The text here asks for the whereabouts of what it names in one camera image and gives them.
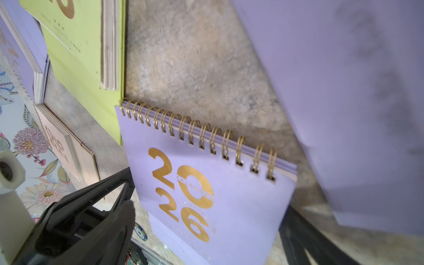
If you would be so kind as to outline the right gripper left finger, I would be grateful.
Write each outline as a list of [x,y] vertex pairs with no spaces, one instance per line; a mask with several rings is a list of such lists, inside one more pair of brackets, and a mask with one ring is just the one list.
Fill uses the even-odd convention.
[[123,265],[135,224],[132,201],[113,211],[82,240],[52,259],[51,265]]

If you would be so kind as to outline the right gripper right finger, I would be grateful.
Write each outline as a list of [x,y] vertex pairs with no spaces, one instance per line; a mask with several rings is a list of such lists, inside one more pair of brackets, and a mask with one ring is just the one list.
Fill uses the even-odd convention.
[[339,249],[293,207],[289,206],[279,228],[287,262],[309,265],[356,265],[358,262]]

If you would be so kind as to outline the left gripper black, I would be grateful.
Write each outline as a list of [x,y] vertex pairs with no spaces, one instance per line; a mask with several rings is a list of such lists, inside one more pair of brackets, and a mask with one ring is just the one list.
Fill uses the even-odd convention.
[[113,211],[131,201],[130,168],[64,196],[44,211],[15,257],[15,265],[50,265]]

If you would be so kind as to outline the purple calendar front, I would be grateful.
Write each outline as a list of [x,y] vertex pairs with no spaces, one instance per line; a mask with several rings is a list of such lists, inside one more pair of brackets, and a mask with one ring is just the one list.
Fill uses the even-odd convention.
[[116,106],[141,206],[193,264],[262,265],[294,193],[296,165],[230,130],[136,100]]

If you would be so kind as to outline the yellow-green calendar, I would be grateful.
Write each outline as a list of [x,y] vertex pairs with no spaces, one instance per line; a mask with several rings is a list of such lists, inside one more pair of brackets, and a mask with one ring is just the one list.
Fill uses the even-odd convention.
[[122,144],[126,1],[20,1],[41,25],[55,77]]

